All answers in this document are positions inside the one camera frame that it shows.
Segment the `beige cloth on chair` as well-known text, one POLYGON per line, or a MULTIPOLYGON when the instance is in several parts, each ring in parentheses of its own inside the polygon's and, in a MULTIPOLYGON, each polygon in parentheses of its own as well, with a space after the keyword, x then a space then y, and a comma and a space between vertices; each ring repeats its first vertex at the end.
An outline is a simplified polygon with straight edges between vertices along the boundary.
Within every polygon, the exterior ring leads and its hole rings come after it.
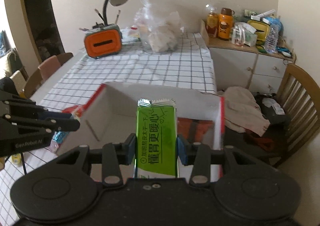
POLYGON ((231 86, 223 92, 225 99, 225 125, 238 133, 246 130, 258 136, 268 129, 270 122, 263 117, 251 92, 240 86, 231 86))

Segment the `white red cardboard box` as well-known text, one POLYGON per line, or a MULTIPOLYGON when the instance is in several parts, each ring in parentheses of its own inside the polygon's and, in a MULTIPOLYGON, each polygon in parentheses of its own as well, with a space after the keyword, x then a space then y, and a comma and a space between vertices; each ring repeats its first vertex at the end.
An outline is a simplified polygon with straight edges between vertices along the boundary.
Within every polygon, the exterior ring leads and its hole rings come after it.
POLYGON ((130 165, 120 168, 123 179, 188 178, 191 166, 183 166, 178 158, 176 136, 221 149, 223 111, 223 98, 211 93, 107 82, 82 106, 79 130, 67 136, 57 154, 79 145, 100 149, 135 134, 135 156, 130 165))

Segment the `pink cushioned chair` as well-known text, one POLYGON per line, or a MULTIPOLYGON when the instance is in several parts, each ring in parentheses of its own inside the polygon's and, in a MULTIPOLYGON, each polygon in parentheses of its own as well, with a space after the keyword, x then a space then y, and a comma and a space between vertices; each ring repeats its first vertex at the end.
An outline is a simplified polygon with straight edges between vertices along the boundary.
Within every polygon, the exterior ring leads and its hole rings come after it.
POLYGON ((52 56, 45 61, 43 61, 39 66, 38 70, 44 81, 49 79, 59 68, 61 63, 59 62, 57 56, 52 56))

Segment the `green snack packet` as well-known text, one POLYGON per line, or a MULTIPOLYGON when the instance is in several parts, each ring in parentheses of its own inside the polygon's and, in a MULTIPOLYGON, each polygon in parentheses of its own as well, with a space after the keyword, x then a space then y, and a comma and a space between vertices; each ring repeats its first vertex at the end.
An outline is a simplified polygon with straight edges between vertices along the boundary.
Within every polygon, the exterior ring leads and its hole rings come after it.
POLYGON ((177 117, 173 99, 137 103, 136 176, 138 178, 177 177, 177 117))

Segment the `orange thermos bottle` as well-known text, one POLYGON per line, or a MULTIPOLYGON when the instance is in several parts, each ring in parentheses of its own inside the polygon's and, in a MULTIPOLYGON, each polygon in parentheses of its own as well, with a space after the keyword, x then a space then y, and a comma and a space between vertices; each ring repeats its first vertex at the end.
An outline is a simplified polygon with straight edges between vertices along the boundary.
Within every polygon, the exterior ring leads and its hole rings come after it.
POLYGON ((233 27, 234 11, 229 8, 222 8, 219 14, 218 37, 221 40, 229 40, 231 29, 233 27))

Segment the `brown wooden chair left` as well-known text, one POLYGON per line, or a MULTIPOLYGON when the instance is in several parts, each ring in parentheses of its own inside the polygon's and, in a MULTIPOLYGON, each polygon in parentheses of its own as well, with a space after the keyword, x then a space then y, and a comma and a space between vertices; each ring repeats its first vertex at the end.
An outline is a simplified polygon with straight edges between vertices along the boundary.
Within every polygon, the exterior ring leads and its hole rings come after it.
POLYGON ((40 70, 37 69, 26 81, 26 84, 22 90, 23 97, 30 98, 43 84, 43 78, 40 70))

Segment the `wooden chair right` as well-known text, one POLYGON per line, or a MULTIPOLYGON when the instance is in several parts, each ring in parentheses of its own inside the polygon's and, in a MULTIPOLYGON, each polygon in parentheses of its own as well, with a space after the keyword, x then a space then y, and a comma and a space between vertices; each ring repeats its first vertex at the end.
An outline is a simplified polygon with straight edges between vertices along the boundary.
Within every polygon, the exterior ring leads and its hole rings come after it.
POLYGON ((288 64, 276 94, 276 101, 289 116, 285 134, 287 151, 275 168, 292 157, 319 132, 319 85, 301 67, 288 64))

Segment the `clear plastic bag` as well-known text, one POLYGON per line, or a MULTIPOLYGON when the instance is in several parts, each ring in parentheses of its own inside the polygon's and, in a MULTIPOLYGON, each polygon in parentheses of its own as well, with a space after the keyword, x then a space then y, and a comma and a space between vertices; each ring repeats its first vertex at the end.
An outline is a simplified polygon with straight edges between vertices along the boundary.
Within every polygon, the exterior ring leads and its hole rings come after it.
POLYGON ((178 11, 170 11, 150 0, 142 0, 134 22, 143 46, 154 53, 174 51, 184 32, 178 11))

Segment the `clear water bottle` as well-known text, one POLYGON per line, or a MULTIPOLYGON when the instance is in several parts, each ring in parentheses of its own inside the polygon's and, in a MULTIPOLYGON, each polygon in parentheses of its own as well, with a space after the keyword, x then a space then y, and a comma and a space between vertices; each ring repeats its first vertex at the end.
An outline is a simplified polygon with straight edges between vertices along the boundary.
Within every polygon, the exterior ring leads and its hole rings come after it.
POLYGON ((264 43, 264 49, 268 54, 276 53, 278 36, 279 36, 279 26, 276 24, 271 24, 269 33, 264 43))

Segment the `white black checkered tablecloth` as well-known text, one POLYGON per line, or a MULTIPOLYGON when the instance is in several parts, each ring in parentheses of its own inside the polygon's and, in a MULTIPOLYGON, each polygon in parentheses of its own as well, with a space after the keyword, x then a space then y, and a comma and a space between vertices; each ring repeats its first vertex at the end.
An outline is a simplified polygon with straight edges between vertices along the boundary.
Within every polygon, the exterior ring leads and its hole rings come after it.
POLYGON ((172 53, 152 53, 143 49, 141 42, 129 39, 122 51, 113 56, 93 59, 81 49, 32 98, 49 110, 62 111, 87 103, 103 82, 217 92, 210 50, 200 34, 185 34, 172 53))

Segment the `orange tissue box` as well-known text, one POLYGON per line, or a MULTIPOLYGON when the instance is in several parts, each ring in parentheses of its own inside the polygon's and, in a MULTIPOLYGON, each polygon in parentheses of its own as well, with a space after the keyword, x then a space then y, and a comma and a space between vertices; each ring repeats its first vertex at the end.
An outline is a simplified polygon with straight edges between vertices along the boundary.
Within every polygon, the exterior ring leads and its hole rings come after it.
POLYGON ((122 34, 116 24, 91 30, 84 37, 86 53, 91 58, 115 55, 122 48, 122 34))

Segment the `yellow tissue box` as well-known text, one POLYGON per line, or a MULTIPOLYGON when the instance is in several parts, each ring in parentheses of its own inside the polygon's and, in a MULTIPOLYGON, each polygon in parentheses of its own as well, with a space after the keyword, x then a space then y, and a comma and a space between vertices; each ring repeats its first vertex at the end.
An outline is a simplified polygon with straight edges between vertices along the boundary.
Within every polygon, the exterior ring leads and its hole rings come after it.
POLYGON ((267 35, 270 30, 270 26, 268 24, 255 20, 249 20, 247 23, 256 29, 255 34, 257 35, 258 41, 266 41, 267 35))

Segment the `white wooden cabinet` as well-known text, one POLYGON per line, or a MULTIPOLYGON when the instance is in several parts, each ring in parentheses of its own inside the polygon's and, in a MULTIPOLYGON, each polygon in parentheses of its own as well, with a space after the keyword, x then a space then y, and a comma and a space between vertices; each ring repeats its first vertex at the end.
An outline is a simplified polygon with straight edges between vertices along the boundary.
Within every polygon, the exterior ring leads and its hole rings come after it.
POLYGON ((296 62, 294 53, 291 57, 279 53, 265 54, 256 47, 240 47, 230 41, 212 38, 207 34, 203 19, 200 20, 200 34, 214 62, 218 90, 241 86, 253 93, 276 93, 286 66, 296 62))

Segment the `amber glass bottle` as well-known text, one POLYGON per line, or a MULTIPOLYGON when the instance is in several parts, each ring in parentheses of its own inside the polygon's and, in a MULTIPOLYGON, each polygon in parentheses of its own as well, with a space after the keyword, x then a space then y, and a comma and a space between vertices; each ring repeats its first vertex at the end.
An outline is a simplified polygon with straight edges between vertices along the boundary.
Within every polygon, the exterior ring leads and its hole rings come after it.
POLYGON ((219 15, 216 12, 216 7, 207 4, 208 16, 206 19, 206 31, 209 37, 216 38, 219 27, 219 15))

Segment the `orange foil snack bag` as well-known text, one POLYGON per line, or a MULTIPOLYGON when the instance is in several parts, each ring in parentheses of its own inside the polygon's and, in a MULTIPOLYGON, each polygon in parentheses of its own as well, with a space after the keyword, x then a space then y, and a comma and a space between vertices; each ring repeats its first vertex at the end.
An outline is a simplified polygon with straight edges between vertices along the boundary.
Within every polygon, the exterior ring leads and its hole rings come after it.
POLYGON ((177 119, 177 134, 190 144, 202 143, 213 149, 215 123, 211 120, 177 119))

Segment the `black bag on chair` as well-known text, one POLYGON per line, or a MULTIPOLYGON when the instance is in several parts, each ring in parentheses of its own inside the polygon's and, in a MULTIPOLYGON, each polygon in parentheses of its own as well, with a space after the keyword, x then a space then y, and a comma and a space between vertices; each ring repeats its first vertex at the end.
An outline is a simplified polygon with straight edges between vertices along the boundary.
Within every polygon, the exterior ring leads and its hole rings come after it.
POLYGON ((271 125, 281 124, 289 125, 291 119, 280 104, 275 99, 275 94, 264 95, 257 94, 254 99, 259 105, 263 116, 269 120, 271 125))

